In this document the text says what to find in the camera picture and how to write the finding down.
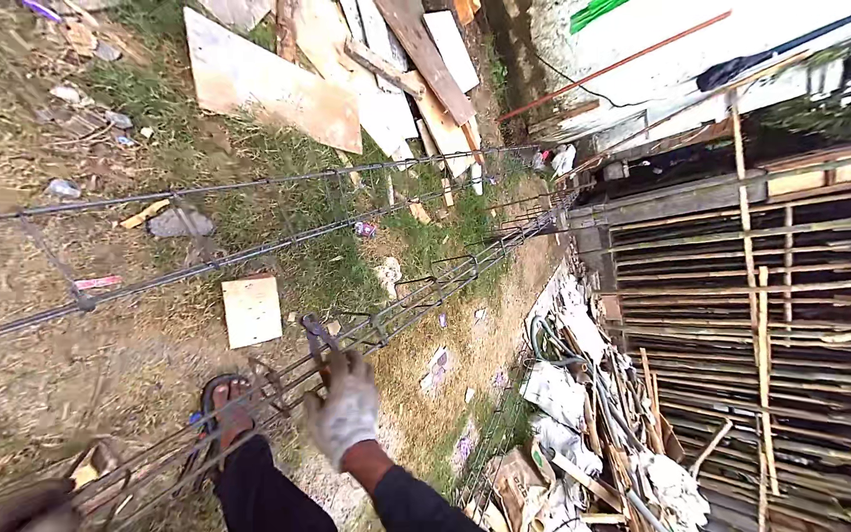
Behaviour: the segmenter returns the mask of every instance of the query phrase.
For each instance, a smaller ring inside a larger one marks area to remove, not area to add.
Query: green object
[[[587,24],[626,2],[629,2],[629,0],[591,0],[587,6],[573,13],[573,16],[570,17],[570,35],[586,28]]]

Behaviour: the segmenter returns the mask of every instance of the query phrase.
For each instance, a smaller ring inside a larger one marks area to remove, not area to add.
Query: black sleeve
[[[387,532],[481,532],[465,514],[453,508],[428,484],[394,465],[372,494],[373,507]]]

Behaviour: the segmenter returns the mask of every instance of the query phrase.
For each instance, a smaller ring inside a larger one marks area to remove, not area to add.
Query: small wooden square
[[[222,283],[229,348],[261,344],[281,336],[281,305],[274,277]]]

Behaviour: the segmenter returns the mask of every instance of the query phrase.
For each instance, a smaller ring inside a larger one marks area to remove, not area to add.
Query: foot
[[[251,390],[251,384],[238,379],[228,384],[219,384],[212,393],[212,403],[218,410],[230,400]],[[227,449],[239,434],[254,429],[254,419],[248,413],[248,407],[251,404],[250,399],[250,397],[244,398],[216,415],[216,420],[219,421],[219,429],[222,429],[222,434],[219,437],[220,449]]]

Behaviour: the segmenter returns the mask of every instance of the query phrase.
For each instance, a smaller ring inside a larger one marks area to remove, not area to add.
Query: hand
[[[71,479],[50,479],[0,493],[0,532],[75,532],[80,514],[71,504]]]
[[[355,351],[334,351],[329,366],[327,399],[307,394],[304,406],[314,444],[337,471],[343,471],[343,453],[353,444],[376,439],[379,393],[372,381],[372,366]]]

